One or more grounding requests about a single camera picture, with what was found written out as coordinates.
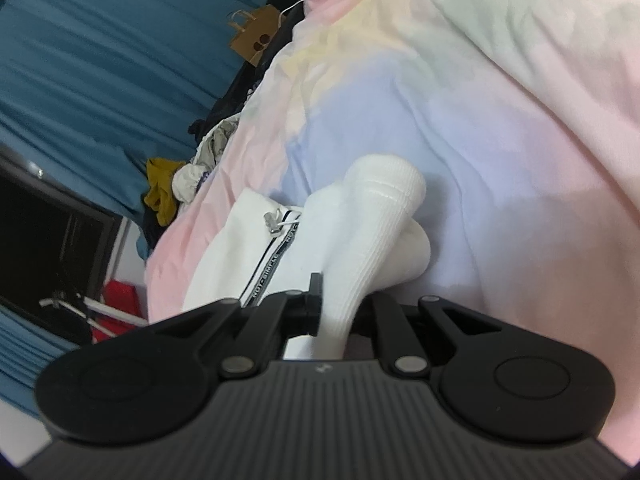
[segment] blue curtain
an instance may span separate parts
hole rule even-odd
[[[36,378],[49,362],[75,348],[0,305],[0,398],[37,417]]]
[[[0,142],[140,220],[152,156],[193,156],[242,64],[228,13],[264,0],[0,0]]]

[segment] gray ribbed panel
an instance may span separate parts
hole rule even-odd
[[[123,449],[55,442],[23,471],[34,480],[618,480],[596,441],[515,449],[451,420],[426,384],[377,362],[274,362],[230,381],[190,425]]]

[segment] tie-dye blanket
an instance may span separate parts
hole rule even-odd
[[[245,187],[303,205],[359,156],[395,153],[424,173],[433,243],[396,296],[440,294],[595,354],[617,387],[601,438],[637,460],[640,0],[305,5],[148,262],[151,318],[180,311]]]

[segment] mustard yellow cloth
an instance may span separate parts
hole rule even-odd
[[[171,191],[171,180],[174,173],[185,165],[178,160],[167,160],[156,156],[146,162],[146,179],[149,192],[145,196],[145,204],[157,212],[158,223],[164,227],[174,219],[177,206],[174,193]]]

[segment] white sweatshirt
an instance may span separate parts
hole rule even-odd
[[[429,239],[412,215],[426,186],[411,164],[395,155],[367,155],[335,182],[285,207],[245,189],[210,243],[191,280],[182,311],[221,298],[251,307],[268,294],[306,290],[321,272],[318,337],[303,336],[286,358],[339,359],[363,298],[420,276],[429,263]],[[272,234],[265,213],[283,225]]]

